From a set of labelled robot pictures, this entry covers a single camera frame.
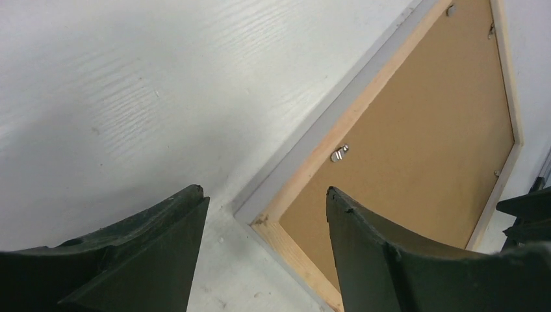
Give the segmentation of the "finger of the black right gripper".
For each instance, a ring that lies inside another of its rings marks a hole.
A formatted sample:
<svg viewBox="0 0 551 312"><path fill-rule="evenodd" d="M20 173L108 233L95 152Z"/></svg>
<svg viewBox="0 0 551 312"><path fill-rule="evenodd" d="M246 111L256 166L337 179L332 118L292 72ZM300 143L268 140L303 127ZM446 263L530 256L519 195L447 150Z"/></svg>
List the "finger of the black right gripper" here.
<svg viewBox="0 0 551 312"><path fill-rule="evenodd" d="M531 242L550 242L550 187L500 201L496 210L516 218L512 226L503 230L506 242L502 250Z"/></svg>

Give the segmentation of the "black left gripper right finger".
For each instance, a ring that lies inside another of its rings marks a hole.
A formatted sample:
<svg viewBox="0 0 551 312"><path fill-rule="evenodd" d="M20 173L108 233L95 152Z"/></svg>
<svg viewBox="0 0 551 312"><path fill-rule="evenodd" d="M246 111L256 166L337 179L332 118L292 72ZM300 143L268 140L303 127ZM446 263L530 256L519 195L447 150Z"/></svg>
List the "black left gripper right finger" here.
<svg viewBox="0 0 551 312"><path fill-rule="evenodd" d="M549 311L550 244L471 252L408 230L336 187L326 215L346 311Z"/></svg>

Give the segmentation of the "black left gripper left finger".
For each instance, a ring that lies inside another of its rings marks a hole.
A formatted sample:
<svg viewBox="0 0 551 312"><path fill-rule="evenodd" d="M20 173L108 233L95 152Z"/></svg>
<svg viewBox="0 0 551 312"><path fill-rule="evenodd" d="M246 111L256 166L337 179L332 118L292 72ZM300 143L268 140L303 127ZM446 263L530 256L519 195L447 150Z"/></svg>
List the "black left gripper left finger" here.
<svg viewBox="0 0 551 312"><path fill-rule="evenodd" d="M1 310L186 311L209 202L190 185L61 245L1 252Z"/></svg>

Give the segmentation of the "brown frame backing board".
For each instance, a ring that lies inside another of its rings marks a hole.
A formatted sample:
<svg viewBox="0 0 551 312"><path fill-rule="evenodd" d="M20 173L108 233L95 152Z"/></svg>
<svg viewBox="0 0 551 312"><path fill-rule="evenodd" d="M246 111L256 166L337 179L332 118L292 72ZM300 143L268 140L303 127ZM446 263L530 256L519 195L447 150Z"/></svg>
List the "brown frame backing board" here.
<svg viewBox="0 0 551 312"><path fill-rule="evenodd" d="M466 248L514 144L488 1L455 1L412 50L281 217L311 261L308 278L337 287L326 192L435 241Z"/></svg>

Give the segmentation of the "light wooden picture frame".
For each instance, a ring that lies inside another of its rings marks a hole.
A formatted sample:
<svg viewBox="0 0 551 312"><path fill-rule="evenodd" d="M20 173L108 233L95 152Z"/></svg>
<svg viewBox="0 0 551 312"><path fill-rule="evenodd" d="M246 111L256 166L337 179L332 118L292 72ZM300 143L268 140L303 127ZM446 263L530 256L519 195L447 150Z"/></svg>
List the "light wooden picture frame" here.
<svg viewBox="0 0 551 312"><path fill-rule="evenodd" d="M274 169L236 212L236 219L323 311L346 311L339 284L334 287L326 280L305 276L311 261L282 228L281 217L324 161L343 160L349 151L349 146L343 143L344 137L440 16L452 14L454 2L415 1L404 16L376 40L343 85L315 108ZM496 38L514 144L503 168L495 173L496 184L466 248L461 248L469 251L480 245L524 143L517 84L512 76L505 3L488 2L493 15L490 33Z"/></svg>

